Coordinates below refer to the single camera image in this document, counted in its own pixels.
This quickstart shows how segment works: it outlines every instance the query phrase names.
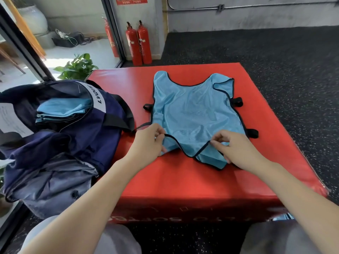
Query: blue mesh vest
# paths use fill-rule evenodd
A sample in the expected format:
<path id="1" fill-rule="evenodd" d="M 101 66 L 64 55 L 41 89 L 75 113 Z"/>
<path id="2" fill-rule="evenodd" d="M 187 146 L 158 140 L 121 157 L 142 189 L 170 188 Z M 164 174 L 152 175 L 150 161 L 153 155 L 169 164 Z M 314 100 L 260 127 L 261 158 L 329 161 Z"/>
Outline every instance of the blue mesh vest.
<path id="1" fill-rule="evenodd" d="M 158 71 L 154 76 L 154 104 L 145 104 L 144 109 L 151 112 L 150 123 L 165 129 L 163 145 L 168 151 L 180 148 L 186 156 L 222 169 L 227 162 L 209 144 L 216 132 L 226 129 L 258 137 L 256 130 L 245 128 L 234 109 L 243 105 L 242 99 L 233 95 L 234 79 L 218 73 L 200 84 L 183 86 L 173 82 L 167 72 Z"/>

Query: white label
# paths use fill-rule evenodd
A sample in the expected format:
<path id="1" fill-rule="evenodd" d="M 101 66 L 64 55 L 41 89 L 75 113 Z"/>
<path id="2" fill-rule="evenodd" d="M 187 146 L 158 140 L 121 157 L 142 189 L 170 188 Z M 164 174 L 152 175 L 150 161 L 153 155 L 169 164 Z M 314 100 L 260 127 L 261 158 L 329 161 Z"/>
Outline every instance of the white label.
<path id="1" fill-rule="evenodd" d="M 0 103 L 0 130 L 3 133 L 17 132 L 21 137 L 33 134 L 15 114 L 12 103 Z"/>
<path id="2" fill-rule="evenodd" d="M 84 82 L 79 82 L 79 84 L 86 87 L 86 89 L 90 92 L 92 98 L 93 98 L 93 107 L 95 109 L 101 110 L 102 112 L 106 113 L 106 104 L 105 99 L 102 97 L 102 94 L 98 89 L 96 89 L 94 86 L 91 86 Z"/>

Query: red mat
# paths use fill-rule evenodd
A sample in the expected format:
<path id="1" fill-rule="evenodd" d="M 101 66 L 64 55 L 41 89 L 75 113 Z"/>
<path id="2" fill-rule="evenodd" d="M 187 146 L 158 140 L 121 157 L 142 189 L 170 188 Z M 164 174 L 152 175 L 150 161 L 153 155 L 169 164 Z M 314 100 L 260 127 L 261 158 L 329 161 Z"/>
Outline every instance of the red mat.
<path id="1" fill-rule="evenodd" d="M 153 77 L 159 70 L 167 71 L 174 82 L 182 85 L 203 82 L 212 73 L 233 77 L 234 97 L 242 97 L 244 102 L 236 109 L 247 128 L 259 131 L 259 138 L 251 142 L 266 158 L 282 164 L 308 187 L 327 195 L 312 167 L 240 63 L 95 70 L 89 79 L 105 91 L 123 97 L 138 126 L 150 120 L 150 113 L 143 105 L 153 103 Z M 132 142 L 133 137 L 123 134 L 114 160 L 122 158 Z M 264 220 L 285 211 L 277 196 L 256 176 L 232 165 L 217 171 L 175 150 L 157 158 L 131 180 L 112 220 Z"/>

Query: hand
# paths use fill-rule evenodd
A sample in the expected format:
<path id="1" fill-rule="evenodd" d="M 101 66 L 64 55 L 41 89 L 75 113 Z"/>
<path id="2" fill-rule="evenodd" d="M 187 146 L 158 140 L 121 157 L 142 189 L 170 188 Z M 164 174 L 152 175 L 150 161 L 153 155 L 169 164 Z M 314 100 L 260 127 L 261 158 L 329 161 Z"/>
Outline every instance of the hand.
<path id="1" fill-rule="evenodd" d="M 165 133 L 165 130 L 157 123 L 146 129 L 138 130 L 125 157 L 133 159 L 139 169 L 143 169 L 160 156 L 161 152 L 167 152 L 162 145 Z"/>
<path id="2" fill-rule="evenodd" d="M 225 146 L 221 144 L 222 142 L 230 144 Z M 244 134 L 221 130 L 212 136 L 210 144 L 224 154 L 227 163 L 234 163 L 249 172 L 255 172 L 264 163 L 270 162 L 260 154 Z"/>

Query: metal pipe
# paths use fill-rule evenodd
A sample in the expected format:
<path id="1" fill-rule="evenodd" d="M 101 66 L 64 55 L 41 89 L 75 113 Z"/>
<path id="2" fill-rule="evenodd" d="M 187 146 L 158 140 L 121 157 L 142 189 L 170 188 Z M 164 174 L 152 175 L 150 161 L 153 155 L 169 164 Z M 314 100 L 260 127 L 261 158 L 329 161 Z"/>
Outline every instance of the metal pipe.
<path id="1" fill-rule="evenodd" d="M 167 5 L 171 10 L 165 10 L 164 12 L 183 12 L 183 11 L 198 11 L 198 10 L 218 10 L 219 6 L 206 6 L 201 8 L 192 8 L 192 9 L 175 9 L 170 5 L 169 0 L 167 1 Z M 251 8 L 251 7 L 263 7 L 263 6 L 290 6 L 290 5 L 310 5 L 310 4 L 335 4 L 339 5 L 339 0 L 337 1 L 326 1 L 326 2 L 312 2 L 312 3 L 272 3 L 272 4 L 253 4 L 253 5 L 243 5 L 243 6 L 232 6 L 232 7 L 224 7 L 224 10 L 231 9 L 240 9 L 240 8 Z"/>

